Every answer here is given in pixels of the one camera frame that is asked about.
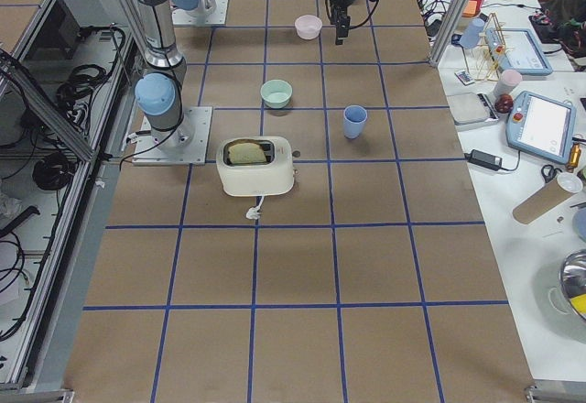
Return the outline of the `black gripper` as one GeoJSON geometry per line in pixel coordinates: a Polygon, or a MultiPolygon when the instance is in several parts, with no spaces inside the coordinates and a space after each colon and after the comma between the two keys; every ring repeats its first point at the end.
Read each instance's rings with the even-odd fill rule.
{"type": "Polygon", "coordinates": [[[342,45],[348,37],[351,18],[347,16],[348,8],[355,0],[328,0],[328,17],[335,25],[335,45],[342,45]]]}

